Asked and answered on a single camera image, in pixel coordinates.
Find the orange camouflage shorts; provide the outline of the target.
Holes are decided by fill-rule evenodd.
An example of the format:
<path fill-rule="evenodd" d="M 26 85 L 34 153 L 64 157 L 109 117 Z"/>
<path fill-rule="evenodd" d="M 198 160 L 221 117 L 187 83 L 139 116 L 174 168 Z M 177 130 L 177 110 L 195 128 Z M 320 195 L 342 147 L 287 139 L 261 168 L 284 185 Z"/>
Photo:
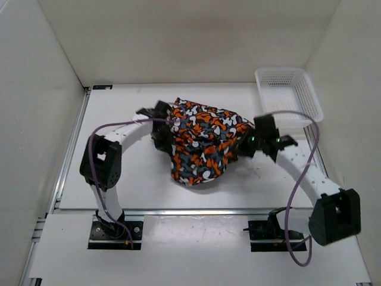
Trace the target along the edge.
<path fill-rule="evenodd" d="M 238 146 L 253 122 L 223 108 L 183 100 L 174 102 L 169 119 L 173 136 L 171 177 L 185 186 L 211 182 L 238 161 Z"/>

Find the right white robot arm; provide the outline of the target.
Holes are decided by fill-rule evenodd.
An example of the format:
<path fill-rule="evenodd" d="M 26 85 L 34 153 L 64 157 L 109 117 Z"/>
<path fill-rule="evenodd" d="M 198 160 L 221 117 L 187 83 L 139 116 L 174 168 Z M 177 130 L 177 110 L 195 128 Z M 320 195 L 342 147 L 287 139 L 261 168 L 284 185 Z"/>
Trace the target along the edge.
<path fill-rule="evenodd" d="M 274 238 L 288 237 L 289 231 L 308 234 L 321 246 L 335 243 L 361 232 L 360 196 L 354 189 L 343 189 L 312 164 L 298 143 L 281 136 L 271 114 L 254 118 L 254 127 L 245 134 L 239 151 L 253 157 L 257 151 L 270 157 L 294 180 L 291 197 L 301 188 L 313 210 L 303 214 L 289 201 L 269 214 L 268 233 Z"/>

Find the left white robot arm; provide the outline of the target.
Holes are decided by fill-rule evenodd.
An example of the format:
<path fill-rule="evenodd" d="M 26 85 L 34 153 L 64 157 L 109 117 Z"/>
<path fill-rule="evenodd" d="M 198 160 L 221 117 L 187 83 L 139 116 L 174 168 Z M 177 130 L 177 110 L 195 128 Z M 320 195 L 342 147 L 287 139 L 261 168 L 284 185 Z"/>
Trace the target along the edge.
<path fill-rule="evenodd" d="M 158 101 L 154 108 L 141 108 L 129 122 L 97 127 L 88 138 L 80 174 L 93 190 L 101 229 L 112 239 L 133 241 L 118 201 L 116 184 L 121 176 L 123 153 L 144 136 L 150 135 L 156 149 L 170 154 L 174 144 L 170 114 L 174 105 Z"/>

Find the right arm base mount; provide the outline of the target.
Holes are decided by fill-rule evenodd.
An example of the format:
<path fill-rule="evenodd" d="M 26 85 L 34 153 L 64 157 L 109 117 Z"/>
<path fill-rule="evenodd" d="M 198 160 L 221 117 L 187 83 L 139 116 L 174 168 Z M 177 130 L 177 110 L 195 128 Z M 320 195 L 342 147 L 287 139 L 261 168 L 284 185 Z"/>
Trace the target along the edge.
<path fill-rule="evenodd" d="M 272 229 L 266 220 L 250 220 L 243 231 L 249 233 L 251 252 L 288 252 L 283 229 Z M 289 231 L 290 244 L 293 251 L 306 251 L 304 235 Z"/>

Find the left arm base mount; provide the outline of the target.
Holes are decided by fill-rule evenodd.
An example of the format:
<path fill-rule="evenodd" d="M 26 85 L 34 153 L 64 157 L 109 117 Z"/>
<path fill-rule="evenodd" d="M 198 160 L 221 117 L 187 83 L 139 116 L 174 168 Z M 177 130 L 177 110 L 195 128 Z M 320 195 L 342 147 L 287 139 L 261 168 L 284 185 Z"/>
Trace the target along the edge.
<path fill-rule="evenodd" d="M 88 249 L 90 250 L 141 250 L 143 221 L 128 220 L 125 218 L 125 226 L 129 229 L 132 237 L 128 235 L 124 228 L 118 227 L 115 234 L 112 231 L 104 231 L 101 222 L 93 217 L 92 226 L 89 233 Z"/>

